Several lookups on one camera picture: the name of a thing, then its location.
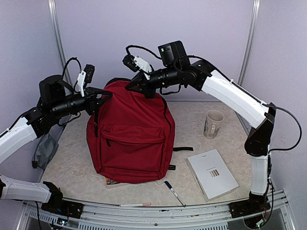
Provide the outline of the red student backpack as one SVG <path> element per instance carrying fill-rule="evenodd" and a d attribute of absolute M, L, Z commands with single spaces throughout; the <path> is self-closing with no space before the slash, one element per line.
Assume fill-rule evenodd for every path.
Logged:
<path fill-rule="evenodd" d="M 113 78 L 104 87 L 111 97 L 88 120 L 86 140 L 94 170 L 119 183 L 160 180 L 169 170 L 175 151 L 175 121 L 165 99 L 147 99 L 126 89 L 130 80 Z"/>

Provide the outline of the white book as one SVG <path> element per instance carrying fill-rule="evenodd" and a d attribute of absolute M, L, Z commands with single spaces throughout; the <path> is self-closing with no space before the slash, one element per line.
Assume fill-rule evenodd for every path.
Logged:
<path fill-rule="evenodd" d="M 186 162 L 205 201 L 224 196 L 239 187 L 216 149 L 187 157 Z"/>

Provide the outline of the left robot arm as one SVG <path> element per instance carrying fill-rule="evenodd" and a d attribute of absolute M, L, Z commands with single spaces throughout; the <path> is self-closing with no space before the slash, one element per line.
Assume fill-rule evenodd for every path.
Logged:
<path fill-rule="evenodd" d="M 68 115 L 80 116 L 82 111 L 97 115 L 99 108 L 112 97 L 102 89 L 87 87 L 80 92 L 64 81 L 61 75 L 52 75 L 39 83 L 37 106 L 21 114 L 0 135 L 0 161 L 4 162 L 27 143 L 49 133 Z M 83 205 L 63 199 L 63 194 L 51 182 L 32 183 L 1 175 L 0 198 L 25 200 L 42 204 L 42 209 L 67 217 L 79 218 Z"/>

